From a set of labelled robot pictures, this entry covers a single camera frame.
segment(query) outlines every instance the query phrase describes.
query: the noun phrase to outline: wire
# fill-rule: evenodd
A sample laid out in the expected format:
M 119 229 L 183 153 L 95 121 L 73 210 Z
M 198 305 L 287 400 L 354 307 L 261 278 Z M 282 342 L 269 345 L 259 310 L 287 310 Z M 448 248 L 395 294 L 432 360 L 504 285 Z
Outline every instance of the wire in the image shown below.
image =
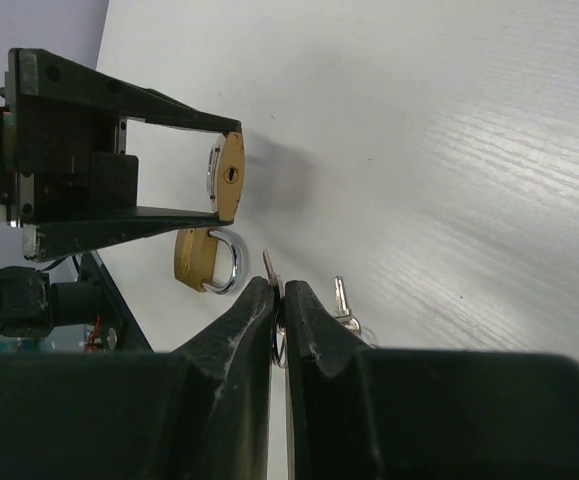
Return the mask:
M 87 337 L 87 342 L 85 343 L 85 352 L 94 352 L 98 350 L 96 347 L 96 340 L 100 337 L 100 315 L 96 316 L 96 326 L 93 328 L 89 336 Z
M 53 262 L 51 262 L 49 265 L 47 265 L 45 268 L 43 268 L 42 270 L 40 270 L 41 272 L 49 272 L 51 270 L 53 270 L 54 268 L 56 268 L 58 265 L 60 265 L 62 262 L 64 262 L 65 259 L 64 258 L 60 258 L 58 260 L 55 260 Z

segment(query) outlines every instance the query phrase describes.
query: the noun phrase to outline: padlock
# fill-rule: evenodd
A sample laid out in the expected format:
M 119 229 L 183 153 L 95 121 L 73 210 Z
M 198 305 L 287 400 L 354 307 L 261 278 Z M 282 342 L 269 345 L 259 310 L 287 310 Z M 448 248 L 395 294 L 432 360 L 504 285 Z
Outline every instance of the padlock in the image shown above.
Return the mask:
M 220 135 L 209 155 L 207 194 L 220 220 L 236 216 L 245 180 L 245 145 L 242 133 Z
M 231 273 L 224 284 L 213 279 L 218 253 L 218 241 L 231 252 Z M 242 248 L 240 237 L 216 228 L 190 228 L 179 230 L 174 250 L 174 276 L 176 280 L 198 292 L 210 291 L 218 295 L 230 292 L 242 274 Z

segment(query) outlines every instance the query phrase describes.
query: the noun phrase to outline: screw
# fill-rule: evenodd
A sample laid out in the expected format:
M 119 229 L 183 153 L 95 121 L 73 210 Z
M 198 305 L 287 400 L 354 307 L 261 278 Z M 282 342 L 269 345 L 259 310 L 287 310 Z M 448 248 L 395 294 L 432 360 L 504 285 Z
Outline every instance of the screw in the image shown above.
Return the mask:
M 107 346 L 109 347 L 109 350 L 115 350 L 117 344 L 118 344 L 118 334 L 116 333 L 116 330 L 113 327 L 109 328 L 109 330 L 107 331 Z

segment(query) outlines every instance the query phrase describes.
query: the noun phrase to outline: key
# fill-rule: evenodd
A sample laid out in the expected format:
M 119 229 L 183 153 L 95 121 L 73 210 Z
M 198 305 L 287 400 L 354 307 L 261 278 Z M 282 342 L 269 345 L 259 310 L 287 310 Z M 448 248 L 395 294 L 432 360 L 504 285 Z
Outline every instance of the key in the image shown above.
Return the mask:
M 349 308 L 349 303 L 347 302 L 347 291 L 345 290 L 345 283 L 342 280 L 342 277 L 336 277 L 334 279 L 334 284 L 336 287 L 336 310 L 333 314 L 334 318 L 342 323 L 347 330 L 351 331 L 354 335 L 358 337 L 362 336 L 360 322 L 353 316 L 351 308 Z
M 269 285 L 274 289 L 277 302 L 276 305 L 280 306 L 280 302 L 285 297 L 285 286 L 282 283 L 280 275 L 274 271 L 273 265 L 271 264 L 271 257 L 266 249 L 262 251 L 262 262 L 265 264 L 265 270 L 267 270 L 267 280 Z M 281 309 L 276 312 L 276 318 L 274 320 L 274 334 L 272 337 L 271 352 L 273 363 L 278 365 L 280 368 L 286 368 L 285 329 L 282 322 Z

